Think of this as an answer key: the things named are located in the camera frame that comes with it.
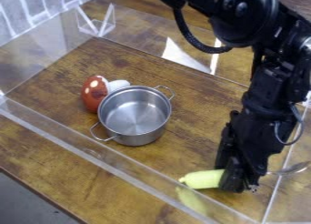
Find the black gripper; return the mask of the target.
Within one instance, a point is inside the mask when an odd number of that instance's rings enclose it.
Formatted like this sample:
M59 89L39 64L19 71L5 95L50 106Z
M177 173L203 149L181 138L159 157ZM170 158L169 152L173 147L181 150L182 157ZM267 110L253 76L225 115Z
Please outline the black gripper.
M297 124L294 105L267 112L247 107L241 112L231 112L215 159L215 168L225 168L219 182L222 190L234 193L257 190L261 177L267 173L270 157L293 144L289 139Z

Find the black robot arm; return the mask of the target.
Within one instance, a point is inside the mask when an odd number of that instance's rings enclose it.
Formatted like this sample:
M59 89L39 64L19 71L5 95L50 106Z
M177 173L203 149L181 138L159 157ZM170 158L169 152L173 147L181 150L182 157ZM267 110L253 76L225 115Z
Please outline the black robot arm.
M235 47L254 50L243 108L230 113L215 160L223 171L219 188L241 193L259 186L270 156L294 143L291 132L305 126L295 105L311 91L311 22L279 0L161 1L173 9L183 37L198 50L210 54ZM194 37L183 19L187 5L210 19L221 47Z

